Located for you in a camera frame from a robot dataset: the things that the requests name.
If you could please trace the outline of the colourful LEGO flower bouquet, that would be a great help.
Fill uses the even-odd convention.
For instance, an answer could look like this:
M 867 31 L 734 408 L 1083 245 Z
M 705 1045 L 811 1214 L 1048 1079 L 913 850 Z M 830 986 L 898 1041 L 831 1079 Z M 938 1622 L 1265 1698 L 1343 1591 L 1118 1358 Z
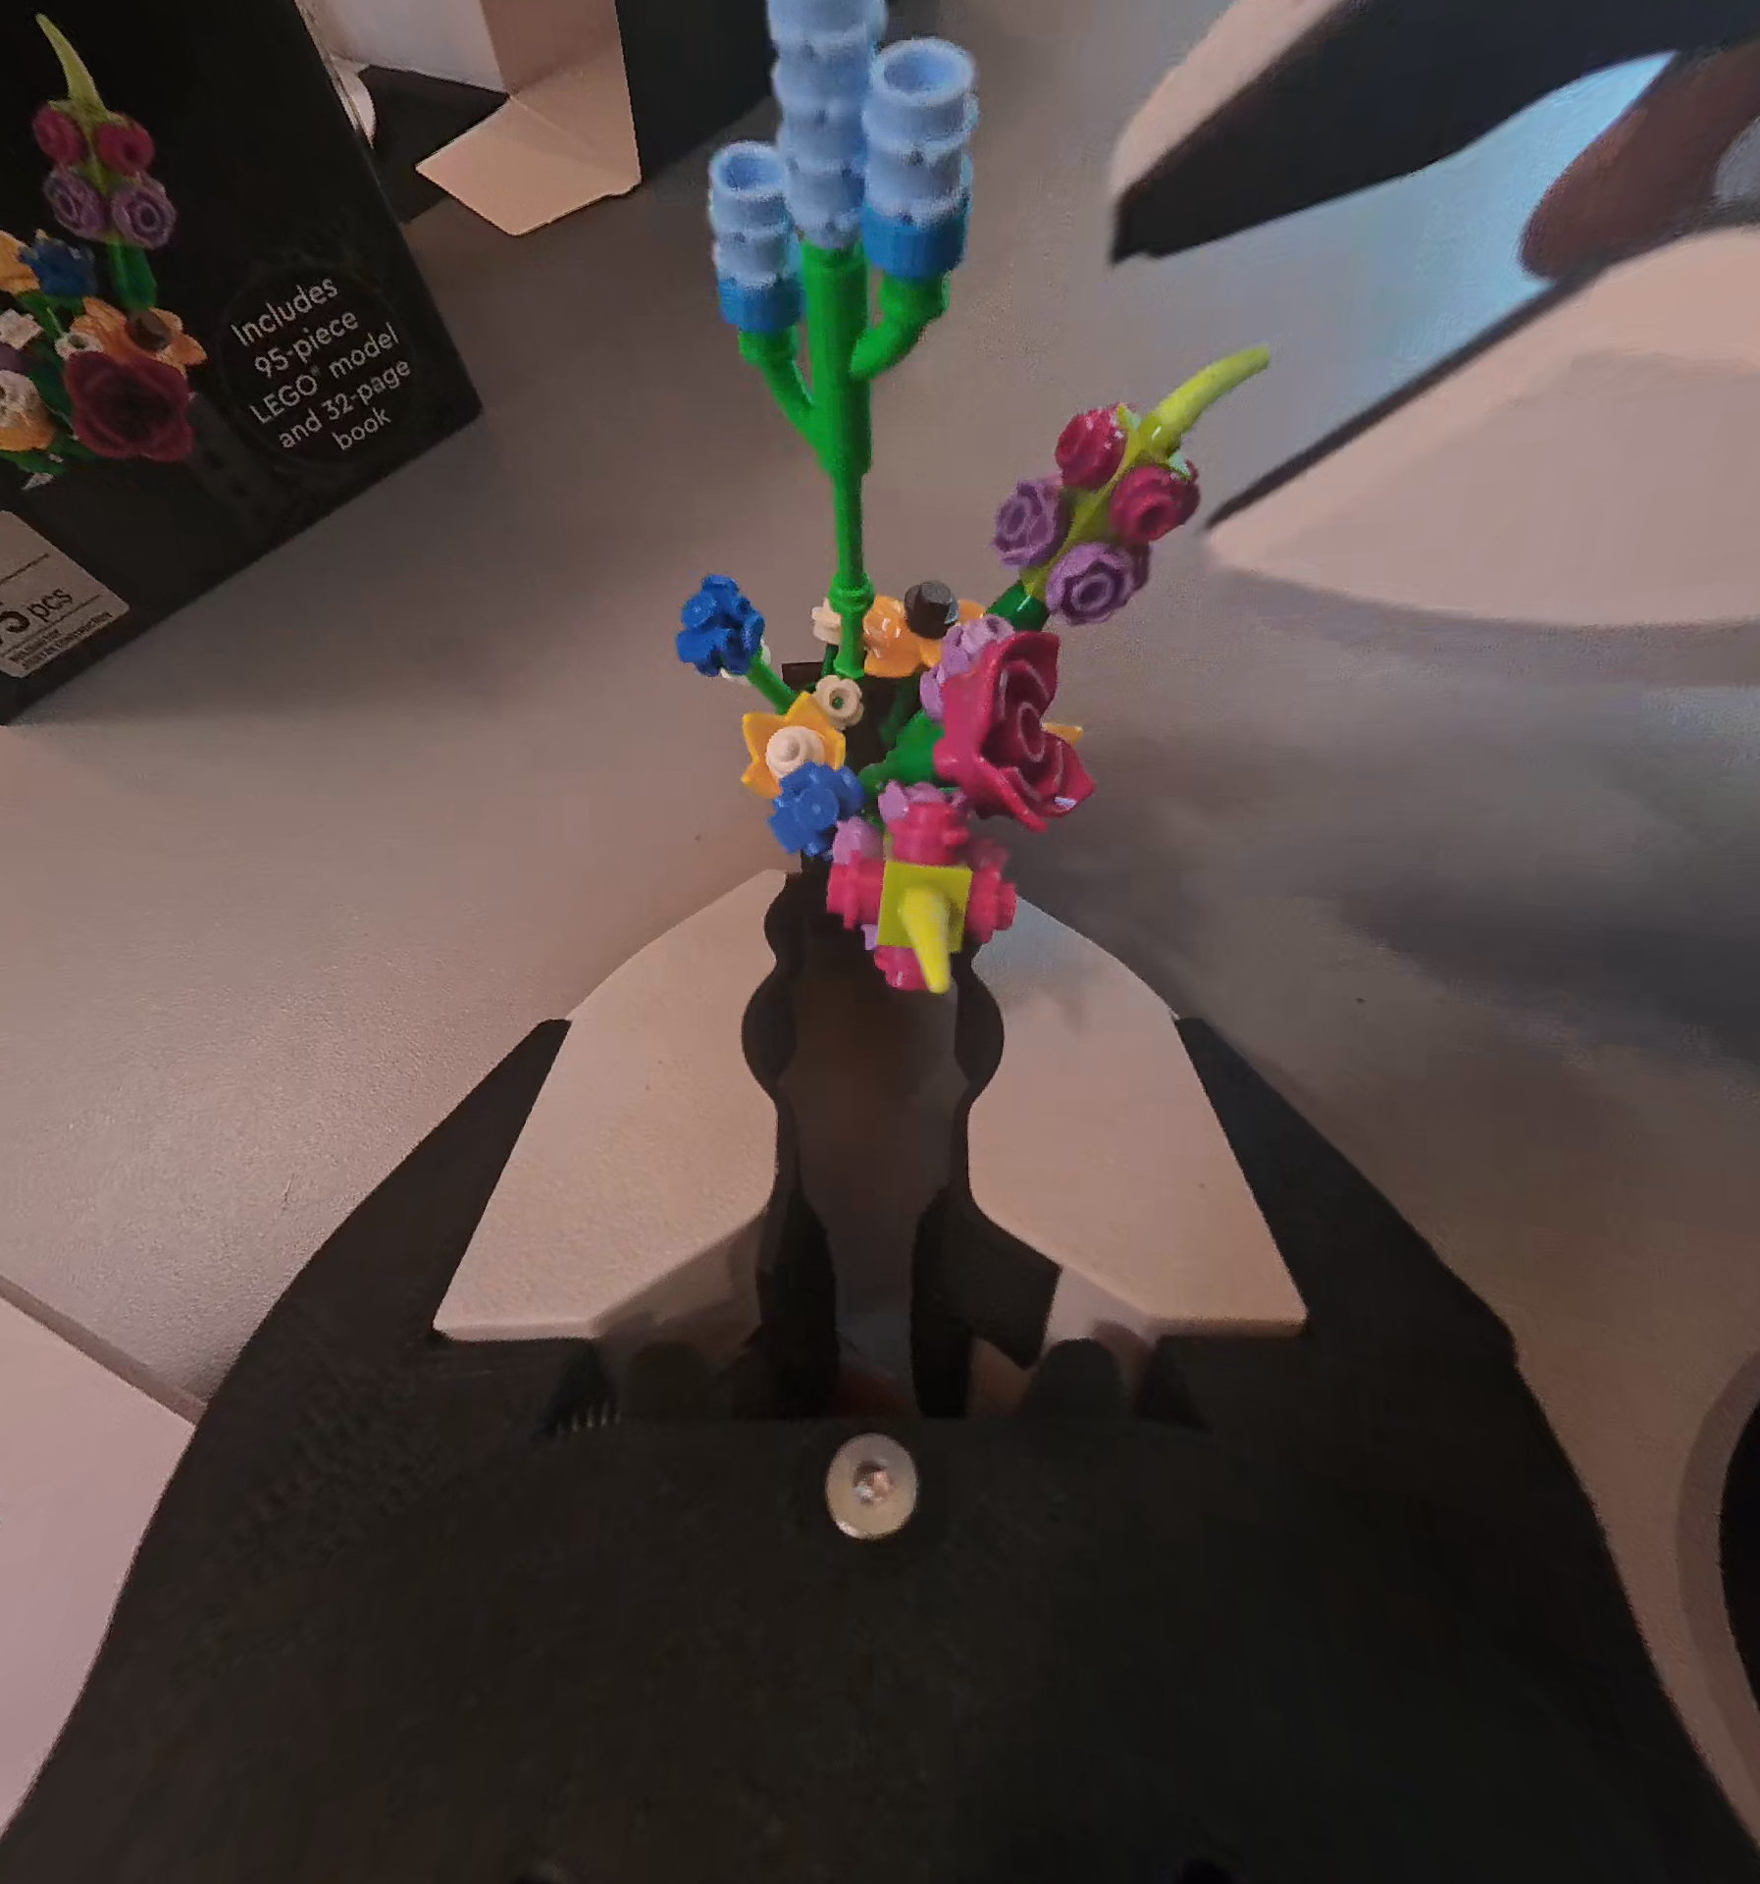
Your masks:
M 708 174 L 722 317 L 831 498 L 821 673 L 784 680 L 763 616 L 721 573 L 682 600 L 675 647 L 762 698 L 741 787 L 785 854 L 826 867 L 827 914 L 891 990 L 944 997 L 1018 912 L 981 821 L 1042 831 L 1092 783 L 1050 719 L 1054 635 L 929 582 L 885 611 L 867 571 L 872 387 L 946 310 L 978 115 L 961 45 L 885 43 L 886 22 L 885 4 L 767 4 L 774 138 L 728 142 Z

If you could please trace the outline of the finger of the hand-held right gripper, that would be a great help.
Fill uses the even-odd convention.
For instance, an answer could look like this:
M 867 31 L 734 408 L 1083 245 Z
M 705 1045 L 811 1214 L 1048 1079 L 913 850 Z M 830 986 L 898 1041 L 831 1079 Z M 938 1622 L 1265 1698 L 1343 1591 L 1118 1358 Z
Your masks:
M 1760 2 L 1238 2 L 1109 168 L 1112 258 L 1169 258 L 1413 176 L 1584 77 L 1760 40 Z
M 1760 223 L 1597 273 L 1211 530 L 1332 629 L 1760 638 Z

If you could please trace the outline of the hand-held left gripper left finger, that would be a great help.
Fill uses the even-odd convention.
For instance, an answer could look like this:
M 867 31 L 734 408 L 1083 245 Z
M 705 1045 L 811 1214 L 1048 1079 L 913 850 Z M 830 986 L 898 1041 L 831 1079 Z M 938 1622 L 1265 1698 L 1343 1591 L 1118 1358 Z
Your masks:
M 445 1338 L 585 1338 L 611 1372 L 679 1343 L 737 1408 L 827 1408 L 831 1256 L 779 1095 L 818 912 L 815 878 L 767 870 L 570 1015 L 435 1312 Z

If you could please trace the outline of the printed black lego box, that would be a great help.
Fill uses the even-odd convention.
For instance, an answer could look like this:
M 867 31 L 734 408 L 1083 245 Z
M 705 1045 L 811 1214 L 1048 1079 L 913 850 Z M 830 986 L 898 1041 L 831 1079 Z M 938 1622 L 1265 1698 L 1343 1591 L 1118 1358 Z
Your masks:
M 0 2 L 0 723 L 480 409 L 296 4 Z

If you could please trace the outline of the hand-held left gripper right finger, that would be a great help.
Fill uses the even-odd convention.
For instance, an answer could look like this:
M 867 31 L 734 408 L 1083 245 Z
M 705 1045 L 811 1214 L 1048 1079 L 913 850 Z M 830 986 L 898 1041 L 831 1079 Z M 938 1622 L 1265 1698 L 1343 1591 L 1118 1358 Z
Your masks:
M 915 1231 L 910 1367 L 966 1410 L 977 1351 L 1031 1375 L 1092 1338 L 1290 1338 L 1306 1307 L 1172 1007 L 1034 903 L 961 960 L 947 1176 Z

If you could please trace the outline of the lego instruction booklet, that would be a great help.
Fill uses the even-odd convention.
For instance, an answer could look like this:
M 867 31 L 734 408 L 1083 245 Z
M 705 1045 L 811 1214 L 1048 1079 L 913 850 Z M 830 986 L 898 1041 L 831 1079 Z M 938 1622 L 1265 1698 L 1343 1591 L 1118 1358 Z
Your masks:
M 91 1670 L 197 1407 L 0 1284 L 0 1833 Z

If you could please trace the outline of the purple magenta lego flower stem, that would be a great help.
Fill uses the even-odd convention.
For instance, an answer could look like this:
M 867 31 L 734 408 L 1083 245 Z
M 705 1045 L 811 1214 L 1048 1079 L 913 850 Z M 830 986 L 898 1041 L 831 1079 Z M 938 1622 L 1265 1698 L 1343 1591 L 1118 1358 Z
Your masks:
M 1053 468 L 1014 484 L 994 514 L 1012 582 L 989 613 L 1019 629 L 1103 625 L 1146 584 L 1153 548 L 1197 514 L 1185 441 L 1224 397 L 1270 366 L 1249 346 L 1200 367 L 1150 412 L 1103 405 L 1059 431 Z

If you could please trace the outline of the person's right hand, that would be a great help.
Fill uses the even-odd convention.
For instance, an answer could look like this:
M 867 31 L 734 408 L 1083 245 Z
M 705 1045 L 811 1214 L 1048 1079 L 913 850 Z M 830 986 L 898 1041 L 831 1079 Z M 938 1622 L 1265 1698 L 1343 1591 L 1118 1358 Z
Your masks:
M 1760 34 L 1674 55 L 1552 180 L 1520 261 L 1572 281 L 1724 217 L 1760 217 Z

